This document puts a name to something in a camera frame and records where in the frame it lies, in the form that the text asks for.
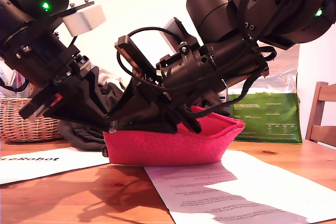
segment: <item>green led light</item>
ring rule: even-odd
[[[315,14],[315,17],[320,17],[323,14],[322,9],[319,9],[317,13]]]
[[[43,2],[42,7],[46,12],[50,9],[50,5],[48,4],[48,2]]]

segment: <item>white block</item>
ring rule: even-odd
[[[106,21],[101,5],[93,5],[63,17],[70,34],[75,37],[95,29]]]

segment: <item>wicker basket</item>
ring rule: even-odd
[[[19,110],[31,99],[0,98],[0,137],[13,142],[34,142],[60,138],[59,120],[39,117],[35,122],[23,120]]]

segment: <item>white wall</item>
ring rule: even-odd
[[[163,27],[169,19],[177,17],[187,31],[197,35],[185,8],[186,0],[93,0],[102,4],[107,22],[87,34],[79,36],[76,46],[97,66],[120,75],[125,81],[129,77],[122,72],[116,61],[113,45],[118,37],[144,26]],[[70,0],[77,5],[84,0]],[[64,27],[59,29],[65,43],[71,41]],[[336,59],[333,57],[333,45],[336,26],[320,39],[301,46],[299,63],[299,95],[301,99],[301,130],[305,136],[311,101],[316,81],[336,82],[334,70]],[[166,54],[169,48],[158,32],[144,32],[134,37],[143,53],[155,64]],[[327,111],[324,124],[334,122],[335,108]]]
[[[308,119],[317,81],[336,83],[336,25],[320,38],[300,45],[298,94],[301,100],[300,124],[306,136]],[[336,104],[326,102],[322,125],[336,125]]]
[[[102,4],[107,22],[94,31],[79,36],[76,46],[90,60],[129,80],[116,61],[113,45],[119,37],[144,26],[163,27],[171,18],[177,17],[183,22],[189,33],[197,35],[196,29],[185,8],[186,0],[92,0]],[[80,5],[84,0],[70,0]],[[64,43],[71,41],[67,30],[59,29]],[[157,31],[146,31],[134,36],[142,52],[152,64],[171,51]]]

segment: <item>black fabric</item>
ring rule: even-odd
[[[99,88],[109,108],[114,107],[123,95],[123,92],[113,83]],[[102,131],[78,123],[60,121],[58,131],[73,147],[82,151],[101,151],[106,146]]]

